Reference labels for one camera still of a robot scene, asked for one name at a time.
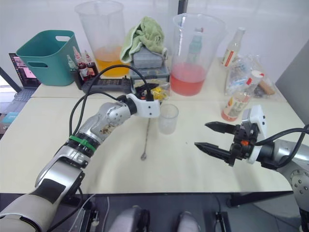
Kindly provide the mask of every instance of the laptop screen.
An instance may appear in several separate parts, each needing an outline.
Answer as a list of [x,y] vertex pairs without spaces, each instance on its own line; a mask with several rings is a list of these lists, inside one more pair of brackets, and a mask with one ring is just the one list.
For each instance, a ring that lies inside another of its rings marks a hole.
[[21,58],[19,58],[15,53],[9,53],[9,55],[23,87],[37,88],[40,85],[39,80],[25,65]]

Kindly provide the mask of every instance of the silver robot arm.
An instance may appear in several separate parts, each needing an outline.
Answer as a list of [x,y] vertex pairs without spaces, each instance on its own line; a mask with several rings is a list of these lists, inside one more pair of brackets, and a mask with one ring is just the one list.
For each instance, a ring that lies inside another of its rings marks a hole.
[[36,179],[35,189],[0,212],[1,231],[45,232],[61,201],[75,194],[97,147],[131,115],[158,117],[159,101],[145,101],[128,94],[126,102],[105,103],[74,136],[56,152]]
[[210,129],[234,135],[229,151],[209,143],[195,143],[203,152],[224,160],[233,166],[236,159],[247,159],[248,163],[258,161],[262,167],[276,170],[290,183],[302,219],[302,229],[309,232],[309,147],[301,145],[293,159],[286,165],[282,162],[292,153],[296,143],[277,139],[264,145],[255,145],[266,137],[266,117],[260,105],[245,110],[241,125],[222,122],[205,124]]

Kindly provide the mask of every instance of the large plastic pitcher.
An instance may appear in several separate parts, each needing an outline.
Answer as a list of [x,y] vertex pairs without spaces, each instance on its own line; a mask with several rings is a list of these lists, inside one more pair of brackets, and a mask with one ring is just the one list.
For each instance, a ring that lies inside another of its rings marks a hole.
[[225,23],[205,14],[179,14],[173,18],[174,46],[171,88],[185,96],[198,94],[221,40]]
[[[116,1],[98,0],[75,7],[98,64],[99,71],[120,61],[120,50],[125,38],[123,4]],[[119,77],[128,73],[127,68],[116,68],[105,76]]]

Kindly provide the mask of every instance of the plastic bag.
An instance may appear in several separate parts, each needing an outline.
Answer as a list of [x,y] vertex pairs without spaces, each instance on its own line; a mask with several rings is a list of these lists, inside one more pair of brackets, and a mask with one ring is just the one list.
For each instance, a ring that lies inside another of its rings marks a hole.
[[263,80],[254,91],[255,98],[282,99],[282,95],[260,65],[259,56],[252,55],[238,57],[233,62],[227,73],[225,95],[233,95],[236,91],[242,91],[252,70],[264,73]]

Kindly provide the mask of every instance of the teal plastic basket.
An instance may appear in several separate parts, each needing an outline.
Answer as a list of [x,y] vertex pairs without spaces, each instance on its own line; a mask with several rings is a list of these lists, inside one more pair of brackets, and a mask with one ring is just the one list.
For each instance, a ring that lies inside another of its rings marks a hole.
[[16,54],[38,80],[47,86],[67,86],[73,82],[67,55],[79,51],[75,35],[69,30],[45,30],[19,48]]

